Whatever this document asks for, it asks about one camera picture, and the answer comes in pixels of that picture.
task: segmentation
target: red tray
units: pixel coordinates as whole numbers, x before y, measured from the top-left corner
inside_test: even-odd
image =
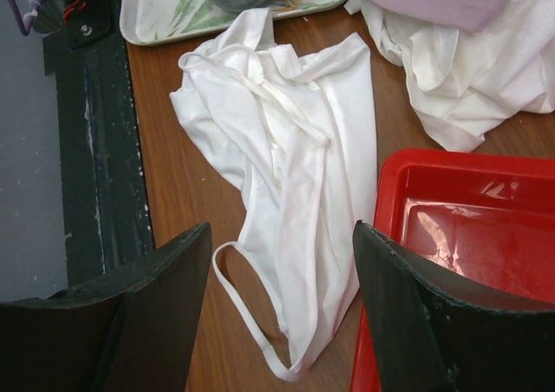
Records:
[[[405,149],[383,165],[374,226],[460,275],[555,303],[555,161]],[[350,392],[381,392],[366,314]]]

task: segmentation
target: gray surface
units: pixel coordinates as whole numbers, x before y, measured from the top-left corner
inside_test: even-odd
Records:
[[[20,10],[27,0],[17,0]],[[56,79],[0,0],[0,301],[67,287]]]

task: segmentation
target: white fabric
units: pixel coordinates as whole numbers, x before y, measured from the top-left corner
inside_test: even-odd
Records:
[[[179,66],[183,83],[171,99],[180,124],[247,211],[238,241],[214,252],[214,270],[271,370],[296,381],[358,289],[352,231],[358,219],[372,222],[376,191],[369,48],[352,34],[299,58],[274,43],[270,11],[247,10]],[[219,271],[228,245],[267,290],[290,368]]]
[[[520,110],[555,110],[555,0],[511,0],[481,33],[349,0],[380,52],[407,73],[410,102],[448,150],[472,151]]]

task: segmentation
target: purple cable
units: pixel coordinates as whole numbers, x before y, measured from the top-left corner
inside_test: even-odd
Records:
[[[31,6],[30,11],[34,12],[35,10],[40,8],[41,5],[43,5],[48,1],[49,0],[35,0],[33,5]],[[29,16],[24,21],[23,18],[21,17],[21,14],[19,13],[19,8],[17,7],[16,0],[8,0],[8,5],[10,6],[11,11],[14,14],[14,17],[16,18],[17,27],[19,28],[19,31],[22,33],[23,36],[27,36],[31,31],[31,26],[35,18],[32,16]]]

